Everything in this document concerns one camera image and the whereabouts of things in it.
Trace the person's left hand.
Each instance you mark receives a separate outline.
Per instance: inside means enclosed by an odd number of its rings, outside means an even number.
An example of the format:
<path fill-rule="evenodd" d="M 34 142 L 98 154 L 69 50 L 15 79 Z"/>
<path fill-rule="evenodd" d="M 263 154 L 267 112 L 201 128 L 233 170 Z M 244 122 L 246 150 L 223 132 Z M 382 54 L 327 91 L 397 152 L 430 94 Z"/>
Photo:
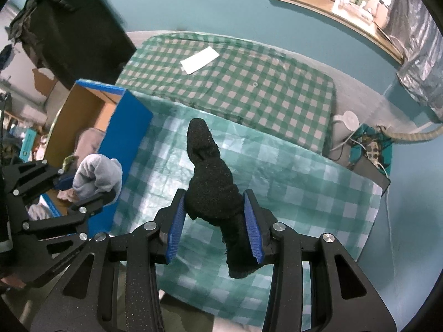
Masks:
<path fill-rule="evenodd" d="M 1 278 L 1 287 L 23 290 L 26 284 L 16 274 L 10 274 Z"/>

